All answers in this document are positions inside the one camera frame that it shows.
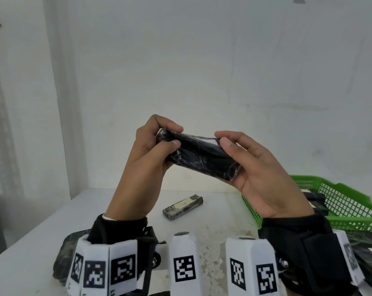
fingernail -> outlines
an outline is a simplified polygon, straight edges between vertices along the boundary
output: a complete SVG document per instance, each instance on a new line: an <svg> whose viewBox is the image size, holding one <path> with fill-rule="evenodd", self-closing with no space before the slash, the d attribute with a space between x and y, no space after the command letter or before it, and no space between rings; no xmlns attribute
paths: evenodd
<svg viewBox="0 0 372 296"><path fill-rule="evenodd" d="M171 142L173 142L176 146L180 146L180 141L179 140L172 140Z"/></svg>
<svg viewBox="0 0 372 296"><path fill-rule="evenodd" d="M222 137L220 139L220 143L224 146L230 146L231 144L233 144L227 137Z"/></svg>

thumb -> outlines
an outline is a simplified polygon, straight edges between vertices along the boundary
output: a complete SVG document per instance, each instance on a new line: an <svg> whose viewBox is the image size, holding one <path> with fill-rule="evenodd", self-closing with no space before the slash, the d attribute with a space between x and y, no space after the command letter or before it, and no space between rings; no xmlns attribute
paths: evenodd
<svg viewBox="0 0 372 296"><path fill-rule="evenodd" d="M220 146L231 158L237 161L246 171L252 171L255 169L258 161L253 157L246 149L241 146L232 143L227 137L220 139Z"/></svg>
<svg viewBox="0 0 372 296"><path fill-rule="evenodd" d="M146 157L148 157L149 161L151 161L153 164L163 164L165 158L169 154L176 151L179 147L179 140L161 141L160 143L156 144L149 153L146 154Z"/></svg>

green plastic basket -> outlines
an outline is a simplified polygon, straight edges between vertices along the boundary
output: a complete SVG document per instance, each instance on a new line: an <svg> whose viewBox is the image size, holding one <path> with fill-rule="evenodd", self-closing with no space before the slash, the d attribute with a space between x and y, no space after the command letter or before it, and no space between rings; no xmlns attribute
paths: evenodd
<svg viewBox="0 0 372 296"><path fill-rule="evenodd" d="M367 230L372 232L372 202L370 198L344 184L332 182L318 176L291 176L301 189L313 189L326 195L326 207L330 210L326 217L333 229ZM242 197L258 227L261 216Z"/></svg>

table surface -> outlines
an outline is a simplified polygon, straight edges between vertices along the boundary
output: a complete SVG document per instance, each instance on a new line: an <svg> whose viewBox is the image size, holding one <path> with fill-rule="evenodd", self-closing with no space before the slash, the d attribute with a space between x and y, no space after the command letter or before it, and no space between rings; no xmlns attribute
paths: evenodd
<svg viewBox="0 0 372 296"><path fill-rule="evenodd" d="M103 213L114 189L86 189L29 234L0 255L1 296L65 296L66 290L52 278L53 263L63 239L89 229ZM174 221L162 210L193 194L204 204ZM257 236L257 225L240 194L162 191L148 215L159 240L180 231L197 236L203 270L204 295L227 295L224 242L228 236ZM166 270L154 270L150 293L169 290Z"/></svg>

hand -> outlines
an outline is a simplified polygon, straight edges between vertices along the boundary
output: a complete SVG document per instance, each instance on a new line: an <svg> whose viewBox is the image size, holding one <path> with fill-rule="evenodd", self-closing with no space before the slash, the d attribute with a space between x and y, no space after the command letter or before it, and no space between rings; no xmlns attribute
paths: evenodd
<svg viewBox="0 0 372 296"><path fill-rule="evenodd" d="M160 128L181 133L183 127L165 117L152 115L137 130L136 139L124 168L122 178L105 216L115 220L138 220L146 217L156 203L163 176L171 167L165 158L180 147L180 142L160 142Z"/></svg>
<svg viewBox="0 0 372 296"><path fill-rule="evenodd" d="M218 131L215 136L224 151L243 167L234 181L227 183L237 188L263 218L314 214L298 185L268 149L240 132Z"/></svg>

